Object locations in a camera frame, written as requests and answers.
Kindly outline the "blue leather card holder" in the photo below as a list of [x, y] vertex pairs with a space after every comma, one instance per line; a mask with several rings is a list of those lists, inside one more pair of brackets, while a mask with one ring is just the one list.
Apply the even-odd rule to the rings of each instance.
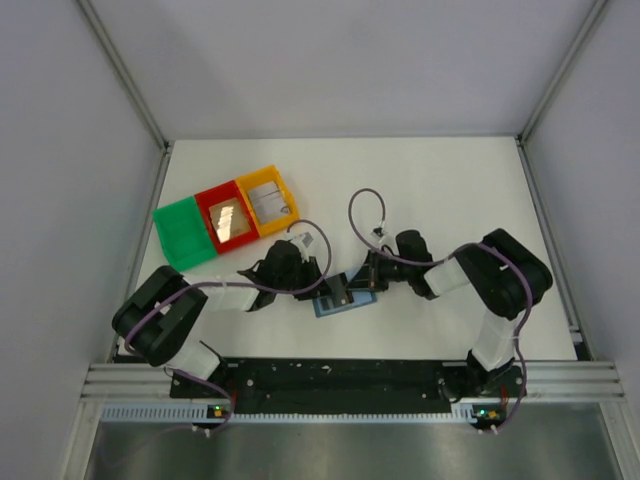
[[349, 310], [371, 305], [377, 302], [375, 292], [369, 290], [349, 290], [347, 284], [356, 275], [356, 269], [350, 269], [326, 279], [329, 292], [312, 301], [317, 318], [344, 313]]

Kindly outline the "black credit card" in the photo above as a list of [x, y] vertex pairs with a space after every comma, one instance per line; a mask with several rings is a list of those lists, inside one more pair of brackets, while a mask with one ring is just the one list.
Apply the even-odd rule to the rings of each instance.
[[327, 279], [333, 289], [330, 296], [332, 308], [340, 308], [353, 303], [353, 294], [348, 290], [348, 278], [344, 272], [331, 276]]

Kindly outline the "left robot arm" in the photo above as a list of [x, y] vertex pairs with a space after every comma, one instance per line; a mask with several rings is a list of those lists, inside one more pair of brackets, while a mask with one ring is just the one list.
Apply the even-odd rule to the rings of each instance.
[[183, 275], [169, 265], [157, 268], [116, 311], [112, 328], [127, 351], [153, 367], [191, 375], [194, 387], [212, 397], [226, 387], [227, 374], [222, 356], [191, 337], [203, 312], [255, 312], [278, 295], [305, 301], [329, 292], [326, 273], [304, 245], [278, 240], [265, 258], [225, 277]]

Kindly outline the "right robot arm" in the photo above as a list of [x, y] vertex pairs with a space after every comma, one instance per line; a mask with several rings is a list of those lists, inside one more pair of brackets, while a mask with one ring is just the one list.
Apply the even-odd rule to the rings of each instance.
[[347, 288], [383, 292], [391, 282], [405, 282], [417, 296], [435, 300], [472, 286], [486, 311], [465, 360], [463, 391], [492, 394], [512, 368], [521, 325], [553, 285], [549, 268], [502, 228], [478, 243], [460, 247], [439, 263], [416, 230], [399, 233], [396, 245], [396, 255], [370, 249]]

